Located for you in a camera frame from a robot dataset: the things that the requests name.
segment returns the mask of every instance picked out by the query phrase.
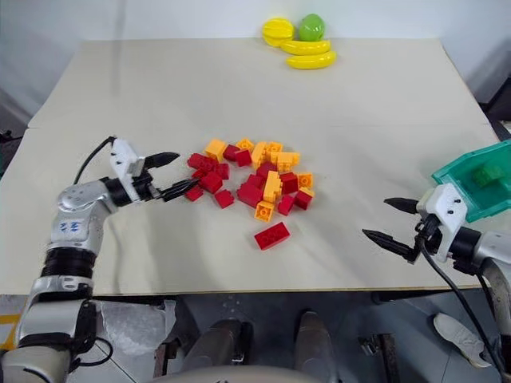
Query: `black cable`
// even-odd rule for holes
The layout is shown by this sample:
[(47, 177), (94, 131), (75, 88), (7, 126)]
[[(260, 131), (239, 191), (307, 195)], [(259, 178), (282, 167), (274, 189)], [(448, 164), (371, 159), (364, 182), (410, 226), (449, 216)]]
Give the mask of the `black cable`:
[(80, 361), (78, 363), (78, 366), (80, 367), (94, 367), (96, 365), (102, 365), (103, 363), (106, 363), (107, 361), (110, 360), (110, 358), (112, 357), (113, 355), (113, 347), (112, 347), (112, 343), (110, 343), (109, 341), (107, 341), (106, 339), (104, 338), (100, 338), (100, 337), (96, 337), (96, 342), (99, 341), (99, 342), (102, 342), (102, 343), (105, 343), (108, 348), (109, 348), (109, 353), (106, 355), (106, 357), (104, 357), (103, 359), (99, 360), (99, 361)]
[(444, 281), (449, 285), (449, 287), (453, 290), (453, 292), (456, 294), (456, 297), (458, 297), (461, 305), (465, 309), (466, 313), (469, 315), (470, 319), (472, 320), (472, 323), (474, 326), (476, 326), (477, 332), (479, 333), (479, 336), (481, 337), (483, 343), (485, 344), (486, 349), (488, 350), (488, 353), (490, 357), (492, 358), (493, 363), (495, 364), (495, 368), (498, 370), (500, 374), (502, 374), (502, 367), (501, 367), (501, 361), (497, 358), (495, 355), (492, 346), (489, 344), (489, 340), (486, 337), (485, 331), (482, 329), (481, 323), (477, 320), (475, 314), (473, 313), (472, 309), (470, 308), (469, 303), (466, 301), (465, 297), (461, 293), (461, 291), (458, 289), (458, 287), (454, 284), (453, 281), (442, 271), (440, 267), (438, 267), (437, 263), (433, 260), (431, 254), (428, 252), (428, 249), (426, 249), (426, 242), (424, 238), (418, 238), (418, 245), (420, 246), (421, 252), (424, 254), (424, 258), (426, 258), (426, 261), (430, 264), (431, 267), (442, 277)]
[(85, 170), (85, 168), (87, 167), (87, 165), (89, 164), (91, 159), (94, 158), (94, 156), (96, 154), (98, 154), (99, 151), (102, 150), (107, 144), (113, 144), (114, 141), (115, 141), (115, 137), (114, 136), (108, 137), (106, 140), (101, 142), (97, 146), (97, 148), (95, 148), (93, 150), (92, 153), (89, 154), (89, 156), (85, 159), (84, 163), (80, 166), (80, 169), (78, 170), (77, 176), (74, 177), (73, 185), (76, 185), (78, 183), (78, 181), (80, 180), (81, 174), (83, 173), (83, 171)]
[(493, 299), (492, 294), (489, 291), (488, 285), (484, 278), (482, 278), (481, 274), (477, 274), (477, 279), (479, 279), (479, 283), (481, 284), (482, 290), (485, 292), (486, 301), (488, 302), (489, 309), (492, 311), (492, 315), (495, 317), (495, 309), (493, 308)]

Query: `white wall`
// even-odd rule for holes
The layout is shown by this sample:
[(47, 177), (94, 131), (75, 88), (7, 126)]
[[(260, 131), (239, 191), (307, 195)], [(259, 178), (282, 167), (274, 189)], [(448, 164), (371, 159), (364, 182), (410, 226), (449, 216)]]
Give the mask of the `white wall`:
[(329, 37), (441, 38), (479, 101), (511, 68), (511, 0), (0, 0), (0, 89), (35, 113), (82, 40), (251, 37), (312, 12)]

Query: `yellow toy fruit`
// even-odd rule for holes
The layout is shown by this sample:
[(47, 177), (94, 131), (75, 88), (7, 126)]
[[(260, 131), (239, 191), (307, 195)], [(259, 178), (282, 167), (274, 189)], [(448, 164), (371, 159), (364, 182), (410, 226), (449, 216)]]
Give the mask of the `yellow toy fruit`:
[(285, 41), (280, 45), (280, 49), (290, 54), (303, 56), (305, 54), (321, 54), (330, 50), (330, 41)]
[(289, 57), (287, 64), (296, 69), (318, 69), (325, 68), (335, 62), (337, 54), (331, 50), (326, 53), (313, 54), (310, 56), (292, 56)]
[(285, 18), (273, 18), (263, 25), (263, 39), (271, 46), (280, 46), (293, 38), (294, 28)]

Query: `toy fruit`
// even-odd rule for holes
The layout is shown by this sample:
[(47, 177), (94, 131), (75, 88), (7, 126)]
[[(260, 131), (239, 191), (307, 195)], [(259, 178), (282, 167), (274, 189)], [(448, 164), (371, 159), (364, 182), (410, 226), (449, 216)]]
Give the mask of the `toy fruit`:
[(280, 45), (280, 49), (284, 52), (303, 56), (305, 54), (320, 54), (330, 50), (330, 42), (322, 41), (285, 41)]
[(308, 14), (300, 22), (298, 34), (301, 41), (319, 41), (325, 34), (325, 22), (317, 14)]
[(290, 67), (296, 69), (318, 69), (333, 64), (336, 57), (335, 51), (331, 50), (330, 52), (310, 56), (291, 56), (286, 62)]
[(263, 25), (263, 39), (271, 46), (280, 46), (293, 38), (294, 28), (285, 18), (273, 18)]

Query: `white shoe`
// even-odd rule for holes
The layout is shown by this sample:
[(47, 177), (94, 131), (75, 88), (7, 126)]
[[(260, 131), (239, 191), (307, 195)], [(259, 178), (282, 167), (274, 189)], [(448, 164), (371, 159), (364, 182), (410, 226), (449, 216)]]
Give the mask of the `white shoe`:
[(479, 369), (491, 366), (479, 356), (485, 349), (485, 344), (456, 319), (440, 313), (434, 317), (433, 324), (440, 336), (458, 347), (471, 365)]

